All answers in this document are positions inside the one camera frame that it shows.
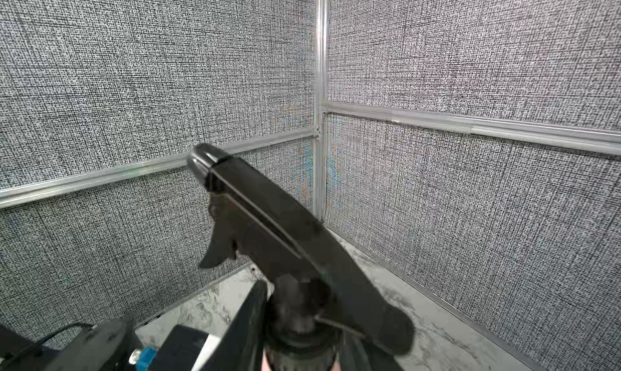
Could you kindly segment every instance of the fabric wall panel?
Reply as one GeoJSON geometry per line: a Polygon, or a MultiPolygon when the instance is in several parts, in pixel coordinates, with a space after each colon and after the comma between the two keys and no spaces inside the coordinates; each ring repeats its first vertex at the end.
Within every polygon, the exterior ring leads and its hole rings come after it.
{"type": "Polygon", "coordinates": [[[548,370],[621,364],[621,159],[330,115],[327,223],[548,370]]]}

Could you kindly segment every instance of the wall panel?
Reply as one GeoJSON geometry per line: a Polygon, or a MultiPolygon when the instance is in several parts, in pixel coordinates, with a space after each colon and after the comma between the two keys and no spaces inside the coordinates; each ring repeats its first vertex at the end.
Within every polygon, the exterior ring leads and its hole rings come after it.
{"type": "Polygon", "coordinates": [[[334,102],[621,129],[621,0],[331,0],[334,102]]]}
{"type": "Polygon", "coordinates": [[[312,125],[314,0],[0,13],[0,189],[312,125]]]}
{"type": "Polygon", "coordinates": [[[327,223],[548,370],[621,364],[621,158],[330,115],[327,223]]]}

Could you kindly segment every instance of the black cable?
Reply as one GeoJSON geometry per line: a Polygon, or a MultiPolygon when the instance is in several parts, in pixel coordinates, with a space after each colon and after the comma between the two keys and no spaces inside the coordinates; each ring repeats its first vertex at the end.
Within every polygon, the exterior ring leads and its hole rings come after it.
{"type": "Polygon", "coordinates": [[[3,362],[0,366],[1,369],[5,370],[7,368],[9,368],[9,366],[13,363],[16,363],[19,359],[23,358],[24,356],[26,356],[27,354],[31,353],[32,351],[35,351],[37,348],[39,348],[41,345],[43,345],[43,343],[45,343],[46,341],[48,341],[49,339],[51,339],[52,337],[58,335],[60,332],[64,332],[69,328],[73,328],[76,326],[81,326],[82,328],[90,328],[93,325],[92,324],[86,324],[85,322],[74,322],[73,324],[69,324],[69,325],[65,325],[64,327],[58,329],[58,331],[54,331],[52,333],[50,333],[47,336],[44,336],[43,338],[37,340],[35,343],[31,344],[30,346],[24,348],[23,350],[19,351],[18,353],[15,354],[15,356],[13,356],[11,359],[9,359],[6,363],[3,362]]]}

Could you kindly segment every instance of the metal trim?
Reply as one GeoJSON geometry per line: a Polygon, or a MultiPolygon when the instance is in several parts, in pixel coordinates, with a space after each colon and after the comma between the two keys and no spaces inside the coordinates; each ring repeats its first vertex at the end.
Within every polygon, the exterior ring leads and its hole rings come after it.
{"type": "Polygon", "coordinates": [[[487,119],[475,116],[338,102],[323,102],[323,107],[326,111],[332,113],[360,118],[378,119],[454,133],[500,137],[515,141],[621,156],[621,132],[619,131],[546,125],[508,119],[487,119]]]}
{"type": "Polygon", "coordinates": [[[479,334],[481,334],[482,336],[485,336],[488,340],[498,345],[505,352],[509,353],[511,356],[515,357],[517,360],[524,363],[525,366],[530,367],[533,371],[545,371],[543,367],[535,363],[531,358],[524,355],[522,352],[517,351],[515,348],[513,348],[513,346],[508,344],[505,340],[502,340],[500,337],[488,331],[486,328],[483,328],[475,320],[472,320],[470,317],[466,316],[465,314],[463,314],[462,312],[454,308],[448,302],[446,302],[445,300],[433,294],[429,289],[427,289],[420,283],[408,277],[406,273],[404,273],[398,268],[391,266],[388,262],[386,262],[385,260],[377,256],[374,252],[370,251],[366,247],[361,246],[360,244],[351,241],[349,238],[345,236],[345,234],[338,227],[333,226],[328,223],[324,223],[323,226],[328,228],[328,230],[335,233],[338,237],[342,238],[347,243],[351,244],[355,248],[364,252],[368,257],[373,259],[377,264],[386,268],[388,271],[395,274],[397,277],[399,277],[403,281],[407,282],[411,287],[423,293],[427,298],[431,299],[431,301],[435,302],[436,304],[444,308],[448,313],[451,313],[458,319],[462,320],[463,323],[468,325],[470,328],[476,330],[479,334]]]}
{"type": "MultiPolygon", "coordinates": [[[[219,147],[228,153],[236,154],[315,135],[315,129],[313,127],[308,127],[246,139],[244,141],[229,142],[221,144],[219,147]]],[[[162,158],[136,162],[134,164],[97,170],[96,172],[2,189],[0,190],[0,209],[42,200],[43,198],[63,195],[76,190],[93,188],[107,183],[133,179],[141,175],[183,167],[186,165],[186,156],[187,153],[174,154],[162,158]]]]}
{"type": "Polygon", "coordinates": [[[315,217],[322,221],[325,216],[326,141],[325,113],[322,103],[327,100],[327,54],[330,0],[315,0],[315,128],[318,136],[313,156],[313,201],[315,217]]]}

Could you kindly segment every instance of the horizontal aluminum rail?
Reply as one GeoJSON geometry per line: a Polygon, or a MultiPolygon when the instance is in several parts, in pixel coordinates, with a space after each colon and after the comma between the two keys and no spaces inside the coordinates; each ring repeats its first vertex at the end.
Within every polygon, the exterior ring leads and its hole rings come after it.
{"type": "MultiPolygon", "coordinates": [[[[285,131],[283,133],[246,139],[244,141],[230,142],[221,144],[219,147],[230,154],[236,154],[309,136],[315,136],[315,129],[313,127],[285,131]]],[[[129,165],[97,170],[96,172],[3,189],[0,190],[0,208],[7,208],[42,200],[43,198],[64,195],[76,190],[93,188],[106,183],[133,179],[141,175],[182,167],[186,165],[186,155],[187,153],[174,154],[129,165]]]]}
{"type": "Polygon", "coordinates": [[[546,125],[507,119],[477,118],[428,111],[400,110],[350,103],[323,102],[322,105],[325,111],[342,115],[621,156],[621,132],[619,131],[546,125]]]}

